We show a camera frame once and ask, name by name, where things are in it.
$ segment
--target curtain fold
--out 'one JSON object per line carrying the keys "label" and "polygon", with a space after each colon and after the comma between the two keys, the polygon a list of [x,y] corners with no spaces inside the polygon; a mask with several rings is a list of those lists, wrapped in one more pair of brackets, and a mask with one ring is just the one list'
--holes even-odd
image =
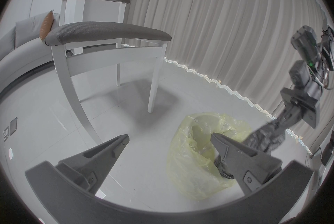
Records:
{"label": "curtain fold", "polygon": [[[292,35],[308,25],[320,41],[325,18],[316,0],[131,0],[127,12],[125,22],[171,34],[166,58],[221,80],[274,114],[284,107],[280,90],[292,87],[289,69],[301,59]],[[333,94],[324,91],[318,129],[304,122],[294,127],[306,145],[332,118]]]}

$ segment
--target white tile floor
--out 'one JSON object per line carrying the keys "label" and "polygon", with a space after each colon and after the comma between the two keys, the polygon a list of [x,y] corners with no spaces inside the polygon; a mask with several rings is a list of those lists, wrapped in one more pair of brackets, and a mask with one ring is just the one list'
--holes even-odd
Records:
{"label": "white tile floor", "polygon": [[[121,64],[121,86],[114,66],[72,78],[78,97],[102,141],[128,134],[130,142],[101,186],[105,200],[148,211],[182,212],[206,209],[243,196],[235,184],[214,196],[192,201],[180,194],[165,172],[170,141],[182,119],[192,113],[219,112],[247,121],[252,129],[268,118],[246,101],[175,64],[164,63],[154,111],[147,112],[154,60]],[[49,160],[75,155],[96,144],[71,110],[55,70],[41,72],[13,89],[0,103],[0,128],[18,117],[17,131],[5,142],[14,183],[24,202],[47,214],[34,196],[24,172]],[[305,163],[306,150],[290,135],[272,155]],[[39,216],[54,223],[51,216]]]}

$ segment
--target gray sofa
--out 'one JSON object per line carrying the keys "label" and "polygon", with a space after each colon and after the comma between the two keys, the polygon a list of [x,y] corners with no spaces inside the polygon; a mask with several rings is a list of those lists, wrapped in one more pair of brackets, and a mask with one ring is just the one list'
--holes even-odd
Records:
{"label": "gray sofa", "polygon": [[[59,14],[54,13],[53,16],[51,29],[59,26]],[[39,38],[40,21],[34,18],[17,22],[16,26],[0,39],[0,93],[20,76],[52,61],[51,48]],[[18,25],[23,30],[19,35]],[[21,42],[22,40],[27,42],[16,47],[15,40],[18,36]]]}

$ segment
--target orange pillow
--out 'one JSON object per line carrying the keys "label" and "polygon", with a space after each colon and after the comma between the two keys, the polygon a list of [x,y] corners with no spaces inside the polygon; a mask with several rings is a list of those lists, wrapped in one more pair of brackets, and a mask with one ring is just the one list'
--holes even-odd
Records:
{"label": "orange pillow", "polygon": [[41,40],[44,40],[45,37],[50,33],[53,20],[54,20],[53,12],[50,11],[44,18],[41,28],[39,30],[39,37]]}

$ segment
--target light under curtain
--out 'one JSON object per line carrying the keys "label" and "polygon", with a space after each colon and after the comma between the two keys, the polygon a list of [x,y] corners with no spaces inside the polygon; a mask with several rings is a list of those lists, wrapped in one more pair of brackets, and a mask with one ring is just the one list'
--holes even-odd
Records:
{"label": "light under curtain", "polygon": [[[289,69],[301,59],[290,38],[308,25],[320,41],[323,19],[316,0],[131,0],[124,22],[171,34],[167,59],[221,80],[275,115],[283,108],[280,90],[292,86]],[[310,147],[333,114],[334,91],[324,90],[318,128],[302,121],[292,130]]]}

